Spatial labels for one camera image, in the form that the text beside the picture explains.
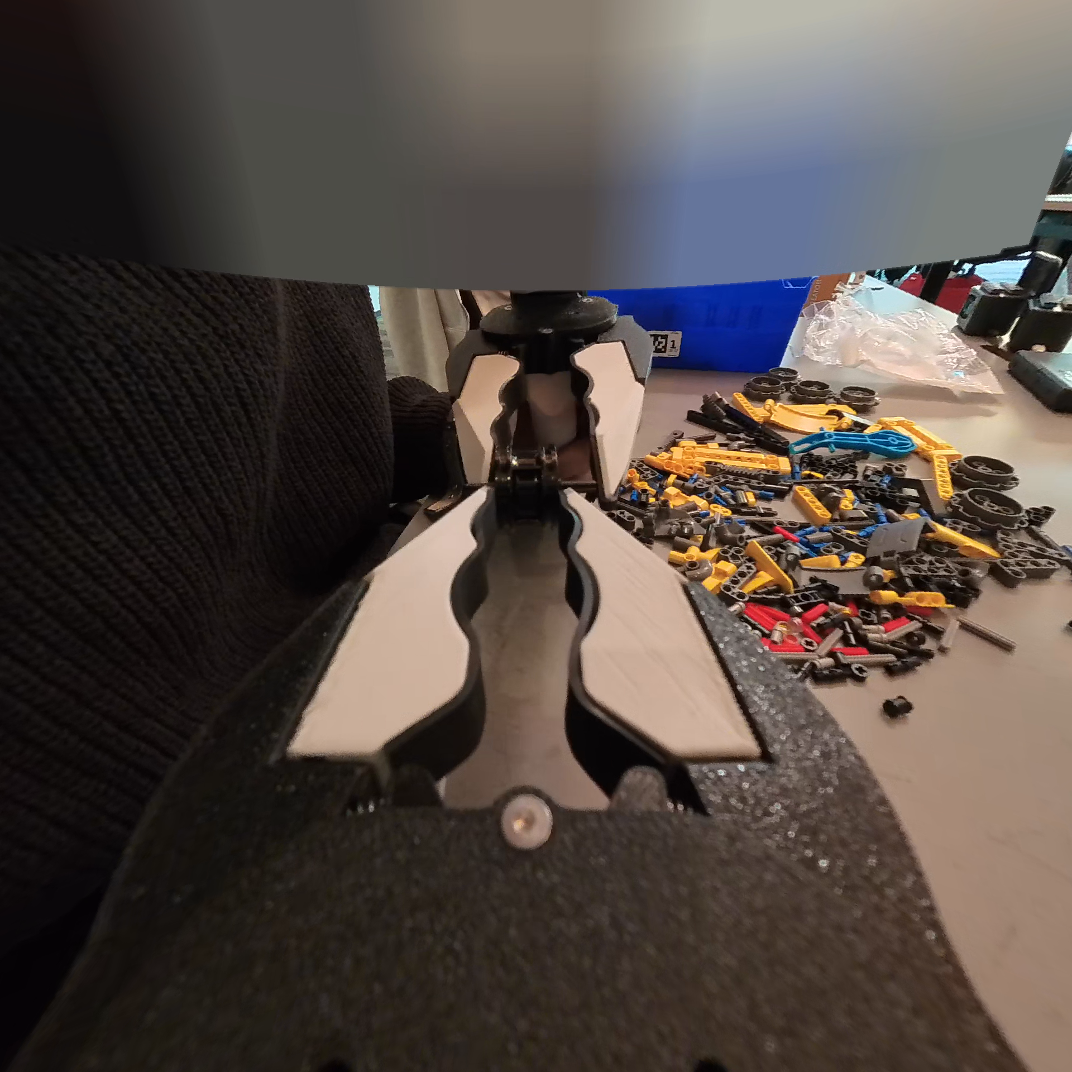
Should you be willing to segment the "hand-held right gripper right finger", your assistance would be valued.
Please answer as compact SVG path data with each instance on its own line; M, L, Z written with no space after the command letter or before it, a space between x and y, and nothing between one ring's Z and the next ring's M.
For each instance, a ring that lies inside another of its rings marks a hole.
M759 759L685 581L579 492L561 504L574 697L656 761Z

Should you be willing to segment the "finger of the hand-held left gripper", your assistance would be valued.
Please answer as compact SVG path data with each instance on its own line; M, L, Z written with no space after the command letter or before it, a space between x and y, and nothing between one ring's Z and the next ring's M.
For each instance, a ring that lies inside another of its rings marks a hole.
M601 502L612 502L630 467L644 404L644 385L624 342L596 342L577 351L574 369L585 382L593 473Z
M522 387L522 368L513 356L480 355L468 366L459 398L452 404L466 483L489 483L496 461L508 457Z

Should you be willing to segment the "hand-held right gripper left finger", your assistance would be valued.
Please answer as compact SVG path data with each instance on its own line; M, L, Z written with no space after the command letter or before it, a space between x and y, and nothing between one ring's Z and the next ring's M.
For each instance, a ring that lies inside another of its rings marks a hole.
M451 587L477 551L474 523L489 489L386 559L368 578L355 615L288 744L289 758L381 760L465 682L471 643Z

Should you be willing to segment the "black toy wheel rim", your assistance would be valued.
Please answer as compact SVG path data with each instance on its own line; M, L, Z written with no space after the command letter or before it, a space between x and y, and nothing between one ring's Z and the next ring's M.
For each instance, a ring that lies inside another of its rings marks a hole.
M519 523L547 523L559 508L559 457L556 448L515 452L495 449L490 468L495 516L500 527Z

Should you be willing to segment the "pile of toy building parts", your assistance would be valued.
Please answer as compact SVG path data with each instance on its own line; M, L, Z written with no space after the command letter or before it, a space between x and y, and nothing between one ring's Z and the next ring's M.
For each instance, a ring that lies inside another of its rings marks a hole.
M904 678L961 632L1011 653L1010 638L965 613L986 581L1016 589L1070 572L1070 548L1046 531L1054 508L1013 498L1018 479L1003 460L876 416L879 402L788 368L704 394L686 430L630 461L606 513L661 547L804 682ZM881 428L918 449L787 451L816 432Z

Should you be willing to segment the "person's left forearm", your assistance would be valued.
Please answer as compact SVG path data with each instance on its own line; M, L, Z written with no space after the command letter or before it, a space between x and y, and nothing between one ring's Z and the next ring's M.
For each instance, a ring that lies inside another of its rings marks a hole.
M417 377L387 382L393 436L392 503L438 496L452 485L448 426L451 399Z

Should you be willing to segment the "blue plastic bin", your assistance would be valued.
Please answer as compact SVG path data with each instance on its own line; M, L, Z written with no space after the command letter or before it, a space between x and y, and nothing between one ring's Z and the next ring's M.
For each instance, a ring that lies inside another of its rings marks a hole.
M652 337L654 368L763 373L781 364L812 276L686 288L595 289Z

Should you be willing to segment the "blue toy lever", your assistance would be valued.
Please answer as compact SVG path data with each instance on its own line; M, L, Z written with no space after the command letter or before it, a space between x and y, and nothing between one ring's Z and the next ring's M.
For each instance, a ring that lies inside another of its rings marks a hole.
M803 436L789 444L787 451L790 457L825 449L836 452L840 450L864 452L885 459L899 459L914 453L918 449L915 441L902 432L891 429L879 429L874 432L822 431Z

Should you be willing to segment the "person's black sweater torso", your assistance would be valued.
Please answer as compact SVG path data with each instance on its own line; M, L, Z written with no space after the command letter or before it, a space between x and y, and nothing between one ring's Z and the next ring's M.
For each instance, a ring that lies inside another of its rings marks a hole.
M2 948L106 880L393 483L368 288L2 248Z

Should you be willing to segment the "clear plastic bag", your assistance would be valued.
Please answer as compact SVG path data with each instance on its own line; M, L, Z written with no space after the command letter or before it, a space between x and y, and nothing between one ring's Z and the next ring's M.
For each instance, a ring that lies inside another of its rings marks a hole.
M979 353L924 311L884 314L851 293L805 309L789 344L796 360L914 382L954 394L1003 394Z

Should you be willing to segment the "black flat case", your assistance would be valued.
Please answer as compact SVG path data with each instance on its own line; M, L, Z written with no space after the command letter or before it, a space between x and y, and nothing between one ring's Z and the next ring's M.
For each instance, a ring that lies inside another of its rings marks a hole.
M1070 353L1017 352L1009 373L1047 410L1071 414Z

